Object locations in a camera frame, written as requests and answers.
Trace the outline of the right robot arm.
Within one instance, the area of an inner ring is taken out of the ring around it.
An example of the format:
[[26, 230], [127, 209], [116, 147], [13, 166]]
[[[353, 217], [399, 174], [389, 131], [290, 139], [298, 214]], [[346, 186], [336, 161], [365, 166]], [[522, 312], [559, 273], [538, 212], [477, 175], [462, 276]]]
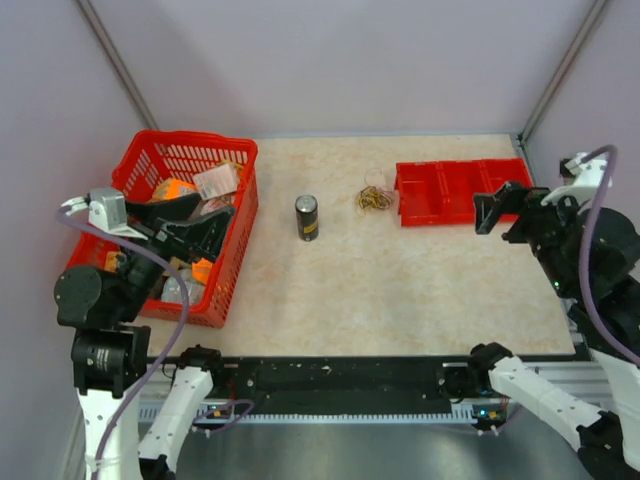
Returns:
[[503, 240], [529, 245], [556, 295], [571, 301], [568, 316], [603, 369], [614, 407], [606, 410], [568, 394], [497, 342], [471, 350], [467, 384], [481, 396], [506, 396], [546, 423], [592, 478], [636, 479], [639, 367], [621, 350], [639, 351], [639, 283], [630, 274], [639, 260], [639, 235], [610, 208], [599, 210], [588, 233], [590, 209], [567, 194], [544, 204], [549, 192], [507, 182], [494, 193], [474, 195], [475, 231], [488, 234], [502, 216], [514, 216]]

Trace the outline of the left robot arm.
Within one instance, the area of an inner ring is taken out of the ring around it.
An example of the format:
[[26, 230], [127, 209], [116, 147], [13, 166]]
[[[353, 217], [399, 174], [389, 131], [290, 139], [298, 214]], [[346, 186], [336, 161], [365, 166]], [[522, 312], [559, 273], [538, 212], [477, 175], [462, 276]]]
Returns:
[[[175, 478], [199, 406], [226, 387], [219, 351], [200, 345], [186, 349], [151, 429], [139, 435], [139, 394], [163, 365], [189, 314], [188, 287], [170, 261], [215, 262], [234, 220], [232, 206], [198, 214], [200, 201], [199, 194], [189, 194], [135, 203], [109, 187], [72, 198], [56, 213], [59, 222], [120, 246], [125, 256], [114, 271], [71, 266], [54, 287], [57, 322], [75, 331], [70, 357], [89, 479]], [[165, 350], [150, 362], [151, 330], [132, 323], [164, 273], [178, 284], [182, 310]]]

